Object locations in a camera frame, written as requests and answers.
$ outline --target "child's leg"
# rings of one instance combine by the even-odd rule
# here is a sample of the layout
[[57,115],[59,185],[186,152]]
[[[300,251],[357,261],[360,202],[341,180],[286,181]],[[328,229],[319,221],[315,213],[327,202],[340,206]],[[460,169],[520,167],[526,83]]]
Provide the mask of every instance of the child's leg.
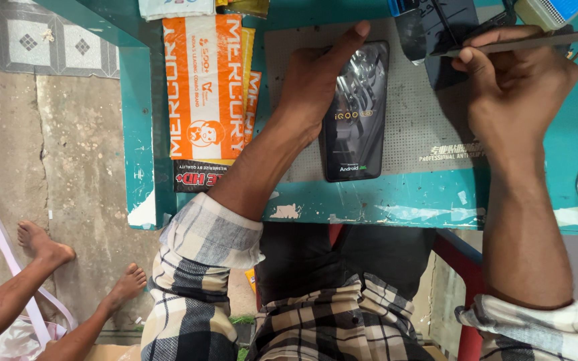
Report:
[[101,328],[124,304],[139,295],[147,285],[147,276],[141,268],[131,263],[110,291],[101,300],[97,310],[83,324],[64,336],[39,355],[37,361],[80,361],[90,352]]
[[44,229],[29,221],[19,223],[17,239],[19,245],[34,252],[35,258],[0,286],[0,334],[19,316],[46,278],[75,258],[72,248],[53,242]]

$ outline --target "teal table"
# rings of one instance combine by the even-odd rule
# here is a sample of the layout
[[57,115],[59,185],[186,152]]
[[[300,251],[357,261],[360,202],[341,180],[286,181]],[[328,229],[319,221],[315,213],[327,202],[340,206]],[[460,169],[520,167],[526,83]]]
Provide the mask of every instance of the teal table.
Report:
[[[194,196],[172,192],[161,22],[143,21],[137,0],[36,1],[119,46],[128,220],[131,227],[160,228],[168,215]],[[501,4],[499,0],[475,3]],[[388,16],[386,0],[272,0],[268,20],[245,17],[244,25],[257,29],[253,69],[263,72],[254,133],[271,115],[264,77],[265,31]],[[578,29],[578,18],[573,25]],[[578,234],[578,83],[550,126],[544,145],[547,182],[561,231]],[[488,169],[386,175],[346,183],[282,183],[263,219],[482,229],[488,191]],[[467,203],[457,209],[460,192],[465,192]],[[295,213],[277,218],[279,207]]]

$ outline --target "phone screen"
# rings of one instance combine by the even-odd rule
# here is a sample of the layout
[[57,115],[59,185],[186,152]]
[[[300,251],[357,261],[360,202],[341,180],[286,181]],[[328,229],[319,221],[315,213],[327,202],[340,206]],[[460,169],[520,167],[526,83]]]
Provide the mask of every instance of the phone screen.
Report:
[[336,79],[336,93],[320,133],[327,181],[380,175],[388,64],[389,44],[367,42]]

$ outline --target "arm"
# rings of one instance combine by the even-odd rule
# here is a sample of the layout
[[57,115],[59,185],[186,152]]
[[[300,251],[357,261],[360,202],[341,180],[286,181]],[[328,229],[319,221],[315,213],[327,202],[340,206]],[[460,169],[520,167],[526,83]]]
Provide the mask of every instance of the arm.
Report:
[[321,49],[294,51],[280,103],[265,128],[210,191],[215,201],[238,215],[259,220],[280,178],[314,141],[331,105],[336,78],[369,34],[361,21],[322,55]]
[[[537,32],[536,26],[504,28],[471,39],[470,45]],[[528,308],[567,306],[572,273],[545,184],[543,137],[576,83],[578,67],[550,47],[489,58],[467,48],[455,63],[473,80],[470,127],[492,169],[483,239],[489,293]]]
[[208,195],[197,195],[162,232],[149,279],[155,306],[142,333],[142,360],[236,359],[229,271],[264,259],[257,221],[285,171],[318,136],[336,77],[368,33],[363,21],[326,55],[296,51],[278,109],[265,128]]
[[[500,28],[466,45],[539,32]],[[485,358],[578,360],[578,302],[543,170],[543,137],[578,67],[550,47],[489,56],[467,47],[453,65],[472,79],[470,128],[492,170],[483,239],[488,295],[457,310],[459,320],[481,332]]]

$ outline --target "cartoon face logo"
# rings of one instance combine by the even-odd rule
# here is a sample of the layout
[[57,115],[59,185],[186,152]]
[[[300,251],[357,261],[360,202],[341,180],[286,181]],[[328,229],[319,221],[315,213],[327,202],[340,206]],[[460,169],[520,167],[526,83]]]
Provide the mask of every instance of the cartoon face logo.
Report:
[[220,144],[224,139],[224,127],[219,121],[196,120],[187,129],[186,136],[195,146]]

